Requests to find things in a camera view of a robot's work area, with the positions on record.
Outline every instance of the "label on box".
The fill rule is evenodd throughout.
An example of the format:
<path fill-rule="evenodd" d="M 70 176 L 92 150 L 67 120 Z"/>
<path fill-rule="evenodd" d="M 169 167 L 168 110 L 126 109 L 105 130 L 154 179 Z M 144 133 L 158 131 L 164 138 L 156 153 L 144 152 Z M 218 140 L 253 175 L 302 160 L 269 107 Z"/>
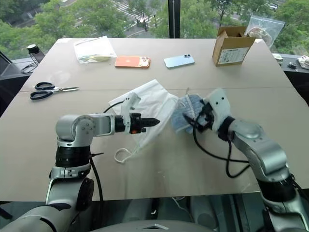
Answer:
<path fill-rule="evenodd" d="M 218 64 L 228 64 L 241 62 L 245 58 L 249 47 L 239 47 L 233 49 L 224 49 L 221 51 Z"/>

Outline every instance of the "white face mask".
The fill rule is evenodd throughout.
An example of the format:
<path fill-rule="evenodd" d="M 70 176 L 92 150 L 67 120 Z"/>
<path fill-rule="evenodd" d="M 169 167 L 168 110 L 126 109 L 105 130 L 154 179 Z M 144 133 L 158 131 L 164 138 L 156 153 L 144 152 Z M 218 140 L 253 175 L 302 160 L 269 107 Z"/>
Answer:
<path fill-rule="evenodd" d="M 110 101 L 109 105 L 123 101 L 131 92 L 135 92 L 140 97 L 140 102 L 137 105 L 137 108 L 133 111 L 134 113 L 140 113 L 142 117 L 154 117 L 160 120 L 158 125 L 146 128 L 145 133 L 133 135 L 133 138 L 136 141 L 136 147 L 132 154 L 135 154 L 163 130 L 176 108 L 178 97 L 170 94 L 157 80 L 152 80 Z M 116 114 L 120 114 L 121 106 L 117 105 L 113 107 L 113 110 Z"/>

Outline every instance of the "plastic bag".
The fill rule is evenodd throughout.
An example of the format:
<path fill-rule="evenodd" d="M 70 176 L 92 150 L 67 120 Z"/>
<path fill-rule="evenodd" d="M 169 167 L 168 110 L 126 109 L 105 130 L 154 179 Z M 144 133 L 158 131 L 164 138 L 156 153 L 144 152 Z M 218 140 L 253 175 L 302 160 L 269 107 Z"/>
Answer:
<path fill-rule="evenodd" d="M 74 43 L 74 50 L 81 64 L 106 61 L 111 57 L 117 57 L 107 36 L 77 41 Z"/>
<path fill-rule="evenodd" d="M 146 128 L 145 133 L 133 135 L 133 138 L 136 141 L 136 147 L 132 152 L 132 154 L 134 154 L 153 140 L 163 130 L 177 106 L 178 97 L 170 94 L 157 80 L 152 80 L 110 101 L 109 105 L 123 101 L 131 92 L 135 92 L 141 98 L 136 110 L 133 110 L 132 112 L 140 113 L 142 117 L 154 117 L 160 120 L 158 125 Z M 121 106 L 117 105 L 113 107 L 113 110 L 116 114 L 120 114 Z"/>
<path fill-rule="evenodd" d="M 274 44 L 285 22 L 252 15 L 247 26 L 246 35 L 263 39 L 268 47 Z"/>

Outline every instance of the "blue smartphone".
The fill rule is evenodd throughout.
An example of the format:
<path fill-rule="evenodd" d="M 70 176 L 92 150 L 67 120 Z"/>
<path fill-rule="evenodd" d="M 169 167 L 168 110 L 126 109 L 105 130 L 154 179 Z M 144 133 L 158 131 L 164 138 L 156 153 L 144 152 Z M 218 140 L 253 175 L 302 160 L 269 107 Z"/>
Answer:
<path fill-rule="evenodd" d="M 165 58 L 164 63 L 167 68 L 174 68 L 182 65 L 194 64 L 194 59 L 190 54 L 178 57 Z"/>

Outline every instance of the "car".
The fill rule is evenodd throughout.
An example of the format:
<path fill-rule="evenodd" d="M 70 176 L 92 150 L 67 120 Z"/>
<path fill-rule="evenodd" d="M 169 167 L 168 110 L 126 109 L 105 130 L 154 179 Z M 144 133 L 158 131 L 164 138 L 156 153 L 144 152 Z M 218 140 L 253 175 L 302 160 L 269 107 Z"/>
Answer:
<path fill-rule="evenodd" d="M 267 4 L 267 6 L 268 6 L 271 10 L 273 10 L 273 11 L 277 11 L 277 9 L 278 9 L 278 5 L 275 4 L 275 3 L 269 3 L 269 4 Z"/>

